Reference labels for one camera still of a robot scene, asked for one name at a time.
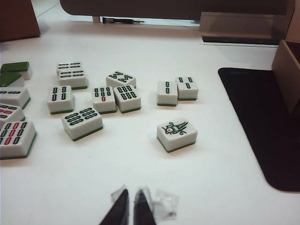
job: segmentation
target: black mat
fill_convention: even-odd
[[[292,120],[272,71],[221,68],[219,76],[268,183],[300,191],[300,120]]]

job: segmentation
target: green tile base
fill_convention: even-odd
[[[78,89],[86,89],[88,88],[88,86],[82,86],[82,87],[74,87],[74,88],[71,88],[72,90],[78,90]]]
[[[91,132],[88,132],[87,134],[84,134],[84,135],[82,135],[82,136],[80,136],[80,137],[78,137],[78,138],[72,139],[72,140],[73,140],[73,142],[78,141],[79,139],[82,139],[82,138],[84,138],[84,137],[86,137],[86,136],[89,136],[89,135],[91,135],[91,134],[93,134],[93,133],[95,133],[95,132],[97,132],[97,131],[99,131],[99,130],[102,130],[102,129],[103,129],[103,126],[100,127],[100,128],[98,128],[98,129],[96,129],[96,130],[93,130],[93,131],[91,131]]]
[[[16,159],[16,158],[26,158],[29,155],[30,151],[31,151],[31,148],[32,148],[34,140],[36,139],[36,136],[37,136],[37,133],[34,134],[32,142],[31,142],[31,144],[29,146],[28,152],[27,152],[27,154],[25,156],[0,157],[0,160],[4,160],[4,159]]]
[[[120,111],[121,111],[121,113],[129,113],[129,112],[133,112],[133,111],[136,111],[136,110],[140,110],[141,108],[139,107],[139,108],[136,108],[136,109],[129,109],[129,110],[126,110],[126,111],[121,111],[121,109],[120,109]]]
[[[165,151],[167,152],[167,153],[170,153],[170,152],[174,152],[174,151],[177,151],[177,150],[179,150],[179,149],[183,149],[183,148],[185,148],[185,147],[187,147],[187,146],[190,146],[190,145],[192,145],[192,144],[195,144],[196,142],[193,142],[193,143],[190,143],[190,144],[186,144],[186,145],[183,145],[183,146],[181,146],[181,147],[179,147],[179,148],[176,148],[176,149],[172,149],[172,150],[167,150],[167,149],[165,149],[165,147],[164,147],[164,149],[165,149]]]
[[[23,105],[22,109],[24,109],[26,107],[26,105],[30,102],[31,98],[29,97],[29,99],[25,102],[25,104]]]
[[[106,111],[106,112],[99,112],[101,115],[102,114],[109,114],[109,113],[115,113],[117,110],[112,110],[112,111]]]
[[[196,98],[179,98],[179,101],[195,101],[197,100]]]
[[[1,66],[0,72],[23,72],[27,71],[29,62],[12,62],[6,63]]]
[[[70,113],[73,112],[73,109],[70,110],[64,110],[64,111],[57,111],[57,112],[51,112],[51,115],[55,115],[55,114],[61,114],[61,113]]]
[[[0,74],[0,87],[7,87],[22,77],[21,74],[15,72],[3,72]]]
[[[159,106],[176,106],[174,104],[159,104],[159,103],[157,103],[157,105],[159,105]]]

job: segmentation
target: brown box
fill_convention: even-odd
[[[0,0],[0,41],[40,35],[30,0]]]
[[[300,117],[300,0],[286,35],[275,54],[272,69],[290,115]]]

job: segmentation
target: black pen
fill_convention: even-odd
[[[126,23],[126,24],[133,24],[133,23],[144,23],[145,21],[141,20],[132,20],[132,19],[115,19],[115,18],[105,18],[102,17],[102,23]]]

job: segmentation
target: mahjong tile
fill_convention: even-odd
[[[141,97],[133,85],[120,86],[113,89],[116,103],[121,113],[127,113],[141,108]]]
[[[180,118],[158,125],[157,138],[167,152],[172,152],[194,144],[197,130],[187,119]]]
[[[93,107],[100,114],[117,111],[112,87],[98,87],[92,89]]]
[[[107,87],[119,87],[123,85],[133,85],[136,87],[136,78],[121,72],[114,72],[112,75],[106,77]]]
[[[82,67],[82,64],[81,62],[64,62],[64,63],[59,63],[57,64],[57,67],[56,67],[56,73],[57,73],[57,76],[59,75],[59,72],[61,70],[82,70],[83,67]]]
[[[0,128],[11,121],[22,121],[25,115],[21,107],[0,103]]]
[[[68,113],[61,117],[62,125],[73,141],[103,128],[102,117],[93,107]]]
[[[198,87],[192,77],[177,77],[178,100],[196,100]]]
[[[23,87],[24,81],[19,73],[4,72],[0,74],[0,87]]]
[[[72,90],[88,87],[84,70],[61,70],[59,71],[59,82],[60,86],[71,86]]]
[[[26,88],[5,87],[0,88],[0,102],[10,105],[17,105],[22,109],[30,101],[29,92]]]
[[[27,157],[35,136],[30,121],[5,123],[0,131],[0,159]]]
[[[72,112],[74,104],[71,86],[50,88],[48,91],[47,106],[50,114]]]
[[[157,85],[157,105],[176,106],[178,102],[177,84],[174,81],[159,81]]]
[[[32,77],[32,70],[29,62],[13,62],[3,64],[0,72],[17,72],[22,75],[24,80],[30,80]]]

